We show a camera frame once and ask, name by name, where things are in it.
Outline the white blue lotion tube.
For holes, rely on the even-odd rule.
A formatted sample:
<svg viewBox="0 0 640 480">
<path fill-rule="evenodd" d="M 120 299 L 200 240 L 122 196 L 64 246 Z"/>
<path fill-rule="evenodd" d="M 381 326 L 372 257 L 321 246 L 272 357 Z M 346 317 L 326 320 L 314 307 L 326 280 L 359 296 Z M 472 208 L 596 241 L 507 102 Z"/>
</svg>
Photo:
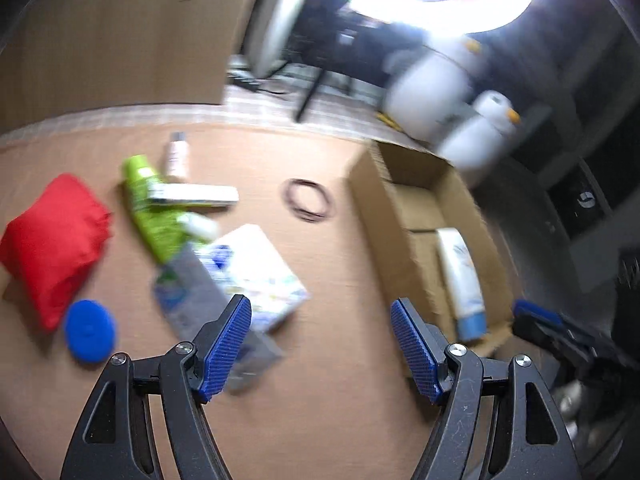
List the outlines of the white blue lotion tube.
<svg viewBox="0 0 640 480">
<path fill-rule="evenodd" d="M 469 342 L 487 333 L 480 280 L 465 241 L 457 229 L 436 230 L 437 251 L 458 339 Z"/>
</svg>

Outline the blue round lid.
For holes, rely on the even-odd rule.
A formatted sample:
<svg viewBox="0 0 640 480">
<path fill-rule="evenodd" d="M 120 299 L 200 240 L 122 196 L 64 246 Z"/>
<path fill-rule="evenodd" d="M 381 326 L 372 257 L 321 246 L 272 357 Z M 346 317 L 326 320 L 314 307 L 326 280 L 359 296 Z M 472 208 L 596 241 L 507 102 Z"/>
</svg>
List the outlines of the blue round lid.
<svg viewBox="0 0 640 480">
<path fill-rule="evenodd" d="M 115 348 L 116 323 L 102 304 L 79 300 L 68 308 L 64 336 L 70 354 L 77 361 L 99 364 L 108 359 Z"/>
</svg>

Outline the plastic packaged card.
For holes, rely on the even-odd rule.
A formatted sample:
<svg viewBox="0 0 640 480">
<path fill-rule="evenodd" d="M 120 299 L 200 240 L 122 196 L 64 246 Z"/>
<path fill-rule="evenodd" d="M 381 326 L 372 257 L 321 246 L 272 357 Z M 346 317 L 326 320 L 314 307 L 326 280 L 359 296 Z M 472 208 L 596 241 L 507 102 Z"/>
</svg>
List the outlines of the plastic packaged card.
<svg viewBox="0 0 640 480">
<path fill-rule="evenodd" d="M 184 244 L 153 285 L 160 310 L 181 340 L 194 341 L 205 324 L 220 318 L 232 298 L 214 283 L 195 253 L 197 247 Z M 203 367 L 201 397 L 208 400 L 224 389 L 238 392 L 282 358 L 283 351 L 269 336 L 236 321 L 216 343 L 210 359 L 214 364 Z"/>
</svg>

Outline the red fabric pouch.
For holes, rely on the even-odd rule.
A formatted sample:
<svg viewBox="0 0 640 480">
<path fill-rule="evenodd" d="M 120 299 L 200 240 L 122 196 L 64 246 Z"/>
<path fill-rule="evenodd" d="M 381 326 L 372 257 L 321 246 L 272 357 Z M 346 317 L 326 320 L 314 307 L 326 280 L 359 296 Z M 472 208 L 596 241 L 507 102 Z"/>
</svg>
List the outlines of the red fabric pouch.
<svg viewBox="0 0 640 480">
<path fill-rule="evenodd" d="M 23 284 L 43 330 L 58 328 L 104 254 L 112 214 L 87 185 L 60 174 L 6 226 L 1 263 Z"/>
</svg>

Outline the green tube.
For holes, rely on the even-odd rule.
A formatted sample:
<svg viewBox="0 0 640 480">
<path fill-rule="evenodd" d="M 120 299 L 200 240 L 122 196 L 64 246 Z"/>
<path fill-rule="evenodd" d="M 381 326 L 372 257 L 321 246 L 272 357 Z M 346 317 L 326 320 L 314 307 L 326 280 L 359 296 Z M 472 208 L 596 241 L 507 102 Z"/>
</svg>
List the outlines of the green tube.
<svg viewBox="0 0 640 480">
<path fill-rule="evenodd" d="M 157 263 L 168 263 L 184 244 L 193 240 L 178 222 L 183 210 L 152 202 L 152 185 L 162 183 L 163 180 L 144 155 L 125 159 L 122 163 L 122 176 L 130 218 L 143 243 Z"/>
</svg>

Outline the white foam block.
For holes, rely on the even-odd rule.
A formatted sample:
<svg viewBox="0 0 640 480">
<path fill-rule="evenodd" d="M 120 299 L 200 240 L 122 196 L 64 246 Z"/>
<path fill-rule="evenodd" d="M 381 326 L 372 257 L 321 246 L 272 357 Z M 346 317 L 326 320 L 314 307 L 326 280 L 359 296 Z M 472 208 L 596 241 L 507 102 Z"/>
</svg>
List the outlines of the white foam block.
<svg viewBox="0 0 640 480">
<path fill-rule="evenodd" d="M 183 232 L 207 243 L 216 240 L 220 233 L 217 221 L 196 212 L 184 212 L 177 221 Z"/>
</svg>

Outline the patterned slim box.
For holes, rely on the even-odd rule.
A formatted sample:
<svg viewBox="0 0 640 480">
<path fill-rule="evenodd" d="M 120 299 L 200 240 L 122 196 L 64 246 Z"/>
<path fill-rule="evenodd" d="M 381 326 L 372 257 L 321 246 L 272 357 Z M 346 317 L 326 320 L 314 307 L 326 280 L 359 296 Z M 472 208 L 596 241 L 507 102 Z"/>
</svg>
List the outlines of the patterned slim box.
<svg viewBox="0 0 640 480">
<path fill-rule="evenodd" d="M 157 204 L 194 207 L 231 207 L 240 200 L 237 188 L 229 185 L 152 183 L 148 199 Z"/>
</svg>

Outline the white dotted tissue pack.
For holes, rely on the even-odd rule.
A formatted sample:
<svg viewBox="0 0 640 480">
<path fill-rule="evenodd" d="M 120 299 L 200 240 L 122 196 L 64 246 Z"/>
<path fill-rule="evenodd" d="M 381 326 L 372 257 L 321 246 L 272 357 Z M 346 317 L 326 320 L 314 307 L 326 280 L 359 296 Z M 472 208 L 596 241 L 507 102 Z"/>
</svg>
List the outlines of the white dotted tissue pack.
<svg viewBox="0 0 640 480">
<path fill-rule="evenodd" d="M 195 253 L 226 296 L 250 300 L 255 332 L 273 330 L 310 297 L 257 224 L 244 224 Z"/>
</svg>

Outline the cardboard box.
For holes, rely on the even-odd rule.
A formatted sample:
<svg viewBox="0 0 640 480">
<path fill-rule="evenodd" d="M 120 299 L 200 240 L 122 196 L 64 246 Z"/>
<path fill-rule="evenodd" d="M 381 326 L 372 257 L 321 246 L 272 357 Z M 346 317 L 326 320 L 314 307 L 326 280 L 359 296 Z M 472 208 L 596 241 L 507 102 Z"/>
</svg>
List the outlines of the cardboard box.
<svg viewBox="0 0 640 480">
<path fill-rule="evenodd" d="M 510 337 L 513 301 L 498 247 L 453 166 L 431 153 L 374 141 L 348 173 L 384 299 L 411 300 L 424 321 L 457 338 L 436 231 L 455 228 L 468 246 L 485 300 L 488 333 L 471 348 L 491 356 Z"/>
</svg>

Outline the small penguin plush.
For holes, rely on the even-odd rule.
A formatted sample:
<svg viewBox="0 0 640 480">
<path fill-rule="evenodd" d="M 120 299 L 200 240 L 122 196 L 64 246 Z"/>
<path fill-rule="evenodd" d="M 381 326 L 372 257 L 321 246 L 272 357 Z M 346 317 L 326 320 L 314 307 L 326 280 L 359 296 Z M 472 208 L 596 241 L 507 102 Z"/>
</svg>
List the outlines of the small penguin plush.
<svg viewBox="0 0 640 480">
<path fill-rule="evenodd" d="M 452 130 L 436 148 L 470 188 L 477 186 L 508 151 L 521 117 L 497 91 L 481 93 L 472 104 L 475 115 Z"/>
</svg>

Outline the large penguin plush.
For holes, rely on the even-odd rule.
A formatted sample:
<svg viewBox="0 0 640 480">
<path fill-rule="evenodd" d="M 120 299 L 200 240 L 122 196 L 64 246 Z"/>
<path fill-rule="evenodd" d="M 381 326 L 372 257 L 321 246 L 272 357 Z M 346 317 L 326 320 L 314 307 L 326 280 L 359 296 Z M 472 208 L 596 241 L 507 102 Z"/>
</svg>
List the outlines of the large penguin plush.
<svg viewBox="0 0 640 480">
<path fill-rule="evenodd" d="M 433 37 L 427 51 L 387 88 L 382 114 L 411 139 L 433 143 L 486 67 L 482 44 L 469 36 Z"/>
</svg>

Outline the small pink bottle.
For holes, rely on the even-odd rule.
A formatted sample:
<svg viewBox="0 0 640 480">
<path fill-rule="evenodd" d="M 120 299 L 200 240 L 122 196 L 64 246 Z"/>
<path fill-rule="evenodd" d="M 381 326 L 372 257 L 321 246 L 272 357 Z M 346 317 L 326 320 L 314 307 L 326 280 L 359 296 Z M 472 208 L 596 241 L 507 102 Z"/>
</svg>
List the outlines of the small pink bottle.
<svg viewBox="0 0 640 480">
<path fill-rule="evenodd" d="M 165 153 L 165 177 L 183 182 L 190 177 L 190 145 L 182 131 L 171 133 Z"/>
</svg>

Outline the black tripod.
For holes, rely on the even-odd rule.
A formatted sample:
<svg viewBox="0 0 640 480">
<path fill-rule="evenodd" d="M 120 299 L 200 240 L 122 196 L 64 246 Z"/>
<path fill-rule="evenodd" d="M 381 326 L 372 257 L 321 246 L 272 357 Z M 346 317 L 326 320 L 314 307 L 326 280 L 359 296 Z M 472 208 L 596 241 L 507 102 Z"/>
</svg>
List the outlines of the black tripod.
<svg viewBox="0 0 640 480">
<path fill-rule="evenodd" d="M 358 30 L 355 27 L 330 29 L 321 39 L 305 50 L 304 62 L 317 67 L 318 72 L 294 115 L 294 122 L 299 124 L 303 121 L 312 98 L 329 73 L 338 73 L 352 78 L 352 72 L 356 65 L 355 40 L 357 34 Z"/>
</svg>

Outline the black power strip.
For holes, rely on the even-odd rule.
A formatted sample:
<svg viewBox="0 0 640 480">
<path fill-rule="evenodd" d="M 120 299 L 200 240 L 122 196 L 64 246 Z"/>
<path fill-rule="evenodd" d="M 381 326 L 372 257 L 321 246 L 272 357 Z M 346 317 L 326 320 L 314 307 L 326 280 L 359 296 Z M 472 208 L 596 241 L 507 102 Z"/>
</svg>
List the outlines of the black power strip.
<svg viewBox="0 0 640 480">
<path fill-rule="evenodd" d="M 253 77 L 237 73 L 228 73 L 228 83 L 250 92 L 262 90 L 262 84 Z"/>
</svg>

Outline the large wooden board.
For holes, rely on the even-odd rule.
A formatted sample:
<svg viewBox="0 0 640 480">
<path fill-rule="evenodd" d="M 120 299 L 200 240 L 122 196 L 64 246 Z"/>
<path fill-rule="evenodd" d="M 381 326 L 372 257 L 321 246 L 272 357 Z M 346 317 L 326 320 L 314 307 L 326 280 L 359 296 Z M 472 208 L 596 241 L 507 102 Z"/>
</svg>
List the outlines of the large wooden board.
<svg viewBox="0 0 640 480">
<path fill-rule="evenodd" d="M 1 129 L 138 104 L 218 104 L 255 0 L 34 0 L 1 51 Z"/>
</svg>

